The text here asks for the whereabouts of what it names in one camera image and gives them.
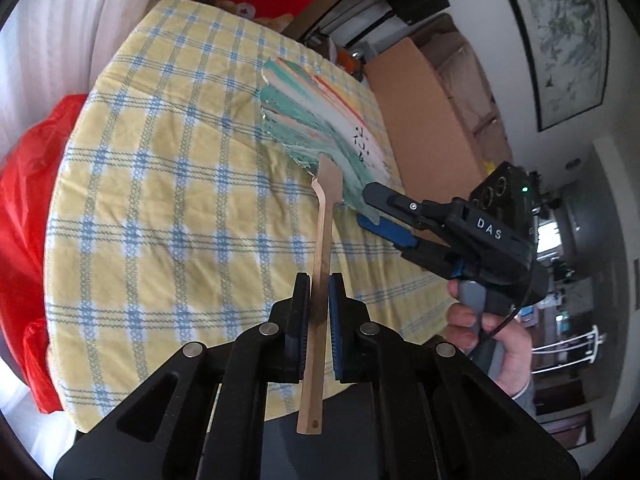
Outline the beige sofa cushion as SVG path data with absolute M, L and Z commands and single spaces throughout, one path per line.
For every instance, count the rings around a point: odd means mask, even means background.
M 474 133 L 486 172 L 490 174 L 503 162 L 513 162 L 513 154 L 499 118 L 488 120 Z
M 458 47 L 436 70 L 466 131 L 475 134 L 497 118 L 482 66 L 467 45 Z

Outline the framed ink painting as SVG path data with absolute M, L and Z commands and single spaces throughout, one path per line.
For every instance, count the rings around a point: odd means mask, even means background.
M 537 129 L 592 110 L 608 79 L 608 0 L 509 0 L 532 80 Z

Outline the white curtain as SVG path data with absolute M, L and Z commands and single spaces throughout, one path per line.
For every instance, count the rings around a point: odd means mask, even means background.
M 1 151 L 63 96 L 89 92 L 160 0 L 18 0 L 1 27 Z

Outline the striped colourful packaged towels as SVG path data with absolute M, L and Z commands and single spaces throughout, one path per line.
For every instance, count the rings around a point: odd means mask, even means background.
M 343 202 L 380 222 L 362 192 L 369 183 L 392 183 L 390 155 L 359 113 L 322 78 L 283 58 L 265 62 L 262 79 L 258 98 L 265 133 L 313 176 L 322 155 L 332 159 L 343 175 Z

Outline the wooden spatula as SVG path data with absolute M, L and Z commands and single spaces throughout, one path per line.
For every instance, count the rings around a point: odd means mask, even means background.
M 328 155 L 320 155 L 311 187 L 318 198 L 318 224 L 311 275 L 306 363 L 296 426 L 297 433 L 303 436 L 322 433 L 333 213 L 343 199 L 341 169 Z

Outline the beige sofa cushion left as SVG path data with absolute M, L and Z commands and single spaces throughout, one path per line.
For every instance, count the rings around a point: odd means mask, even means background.
M 466 131 L 475 134 L 497 118 L 482 66 L 467 45 L 458 47 L 436 70 Z

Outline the yellow blue checkered cloth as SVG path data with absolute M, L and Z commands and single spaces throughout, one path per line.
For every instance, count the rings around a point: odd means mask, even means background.
M 260 128 L 270 58 L 319 75 L 387 143 L 364 84 L 189 0 L 160 0 L 96 80 L 58 170 L 44 254 L 51 375 L 79 430 L 183 344 L 265 321 L 311 270 L 309 174 Z

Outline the beige sofa cushion right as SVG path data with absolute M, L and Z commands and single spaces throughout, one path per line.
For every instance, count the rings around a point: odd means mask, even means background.
M 486 172 L 490 174 L 503 162 L 513 162 L 513 154 L 499 118 L 488 120 L 474 133 Z

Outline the red plastic bag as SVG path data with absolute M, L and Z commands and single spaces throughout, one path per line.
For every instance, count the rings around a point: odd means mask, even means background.
M 64 96 L 1 162 L 1 333 L 43 414 L 62 408 L 47 364 L 46 227 L 58 167 L 86 99 Z

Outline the open cardboard box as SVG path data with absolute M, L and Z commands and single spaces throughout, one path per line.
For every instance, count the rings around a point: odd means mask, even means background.
M 467 198 L 486 171 L 447 93 L 408 38 L 366 65 L 405 194 L 419 202 Z

